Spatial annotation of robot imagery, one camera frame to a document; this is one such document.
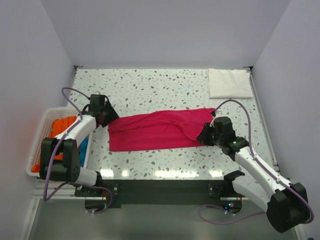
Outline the pink t shirt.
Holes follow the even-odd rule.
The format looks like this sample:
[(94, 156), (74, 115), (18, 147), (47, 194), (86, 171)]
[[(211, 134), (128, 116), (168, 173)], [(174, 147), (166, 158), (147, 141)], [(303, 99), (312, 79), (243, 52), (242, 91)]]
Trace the pink t shirt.
[(108, 126), (109, 150), (132, 152), (200, 147), (197, 141), (214, 108), (161, 110), (121, 117)]

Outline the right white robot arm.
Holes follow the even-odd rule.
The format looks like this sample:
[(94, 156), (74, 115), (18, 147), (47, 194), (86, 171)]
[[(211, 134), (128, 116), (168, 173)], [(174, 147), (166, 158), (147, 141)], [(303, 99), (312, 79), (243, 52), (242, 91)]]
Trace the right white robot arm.
[(281, 176), (253, 150), (249, 141), (236, 136), (230, 118), (223, 116), (206, 122), (196, 139), (206, 146), (220, 147), (242, 168), (223, 177), (218, 192), (221, 197), (245, 196), (266, 213), (279, 233), (314, 219), (305, 187)]

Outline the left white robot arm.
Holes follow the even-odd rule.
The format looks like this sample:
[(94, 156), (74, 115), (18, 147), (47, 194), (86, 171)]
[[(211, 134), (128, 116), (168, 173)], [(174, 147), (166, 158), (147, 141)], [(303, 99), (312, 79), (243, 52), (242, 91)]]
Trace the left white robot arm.
[(86, 191), (99, 196), (104, 184), (100, 174), (81, 166), (79, 146), (98, 127), (106, 127), (119, 118), (109, 98), (92, 94), (89, 104), (81, 111), (74, 123), (54, 137), (41, 142), (39, 177), (43, 180), (86, 185)]

